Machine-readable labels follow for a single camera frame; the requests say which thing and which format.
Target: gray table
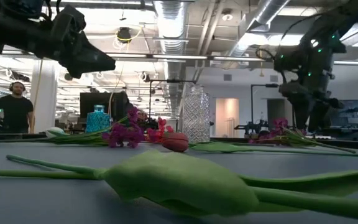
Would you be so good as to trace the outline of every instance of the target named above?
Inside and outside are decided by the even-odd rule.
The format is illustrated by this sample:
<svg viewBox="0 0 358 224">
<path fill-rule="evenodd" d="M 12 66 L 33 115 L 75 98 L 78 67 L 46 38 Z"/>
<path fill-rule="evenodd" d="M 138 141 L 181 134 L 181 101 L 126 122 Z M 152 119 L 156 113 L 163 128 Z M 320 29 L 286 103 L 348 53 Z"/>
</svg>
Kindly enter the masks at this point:
<svg viewBox="0 0 358 224">
<path fill-rule="evenodd" d="M 55 146 L 51 144 L 0 144 L 0 169 L 40 170 L 25 164 L 7 161 L 6 154 L 15 154 L 50 162 L 110 167 L 124 159 L 150 149 L 110 149 L 106 147 Z M 189 151 L 187 154 L 209 159 L 240 174 L 284 178 L 343 170 L 358 170 L 358 157 L 316 156 L 279 153 L 208 154 Z M 358 198 L 358 192 L 351 195 Z M 357 220 L 316 212 L 251 213 L 223 218 L 217 215 L 189 218 L 176 215 L 144 199 L 131 203 L 119 200 L 104 182 L 89 180 L 0 178 L 0 224 L 253 224 L 253 223 L 358 223 Z"/>
</svg>

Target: glass vase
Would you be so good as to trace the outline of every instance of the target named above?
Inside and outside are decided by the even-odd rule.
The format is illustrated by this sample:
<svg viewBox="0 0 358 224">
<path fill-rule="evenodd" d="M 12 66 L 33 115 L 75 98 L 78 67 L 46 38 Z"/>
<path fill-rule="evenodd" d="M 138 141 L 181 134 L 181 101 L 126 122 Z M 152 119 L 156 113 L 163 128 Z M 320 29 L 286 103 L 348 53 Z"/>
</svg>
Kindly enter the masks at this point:
<svg viewBox="0 0 358 224">
<path fill-rule="evenodd" d="M 86 117 L 85 133 L 92 133 L 110 127 L 110 115 L 104 112 L 103 105 L 95 105 L 94 112 Z"/>
<path fill-rule="evenodd" d="M 191 87 L 183 105 L 183 133 L 189 143 L 209 141 L 209 95 L 202 86 Z"/>
</svg>

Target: black t-shirt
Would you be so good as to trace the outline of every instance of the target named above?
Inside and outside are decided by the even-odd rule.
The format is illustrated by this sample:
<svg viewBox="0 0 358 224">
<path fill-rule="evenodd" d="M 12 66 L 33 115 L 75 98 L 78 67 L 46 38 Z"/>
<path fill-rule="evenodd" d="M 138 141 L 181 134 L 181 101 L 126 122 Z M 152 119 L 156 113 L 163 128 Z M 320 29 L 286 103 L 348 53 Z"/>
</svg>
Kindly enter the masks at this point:
<svg viewBox="0 0 358 224">
<path fill-rule="evenodd" d="M 4 110 L 4 124 L 9 129 L 29 128 L 27 115 L 34 110 L 30 100 L 24 97 L 14 98 L 12 95 L 4 96 L 0 98 L 0 109 Z"/>
</svg>

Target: computer monitor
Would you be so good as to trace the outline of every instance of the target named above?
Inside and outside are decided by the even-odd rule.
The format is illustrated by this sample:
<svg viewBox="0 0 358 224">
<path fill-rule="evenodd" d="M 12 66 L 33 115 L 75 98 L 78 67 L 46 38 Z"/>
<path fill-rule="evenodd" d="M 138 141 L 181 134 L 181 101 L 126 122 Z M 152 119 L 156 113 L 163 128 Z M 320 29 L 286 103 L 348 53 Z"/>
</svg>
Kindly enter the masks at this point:
<svg viewBox="0 0 358 224">
<path fill-rule="evenodd" d="M 127 110 L 131 109 L 133 105 L 129 102 L 128 96 L 125 92 L 113 93 L 80 93 L 80 117 L 86 118 L 88 113 L 94 111 L 95 105 L 103 105 L 104 112 L 108 112 L 109 100 L 111 103 L 111 117 L 114 121 L 119 121 L 125 117 Z"/>
<path fill-rule="evenodd" d="M 342 109 L 334 110 L 331 115 L 331 126 L 334 127 L 346 127 L 357 126 L 358 127 L 358 112 L 346 113 L 348 109 L 358 108 L 358 100 L 341 100 L 344 104 Z"/>
<path fill-rule="evenodd" d="M 95 105 L 103 105 L 104 112 L 108 112 L 111 93 L 80 93 L 80 117 L 86 118 L 94 111 Z"/>
</svg>

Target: man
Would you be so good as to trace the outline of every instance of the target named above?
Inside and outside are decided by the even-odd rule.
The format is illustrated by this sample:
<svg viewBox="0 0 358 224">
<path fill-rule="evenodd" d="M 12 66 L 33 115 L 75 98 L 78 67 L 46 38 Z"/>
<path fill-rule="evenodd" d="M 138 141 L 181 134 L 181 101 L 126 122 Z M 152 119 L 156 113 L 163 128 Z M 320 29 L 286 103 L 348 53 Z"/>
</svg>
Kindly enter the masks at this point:
<svg viewBox="0 0 358 224">
<path fill-rule="evenodd" d="M 23 97 L 25 87 L 21 82 L 11 84 L 11 95 L 0 98 L 0 109 L 4 110 L 4 124 L 9 133 L 28 133 L 32 127 L 34 107 L 30 100 Z"/>
</svg>

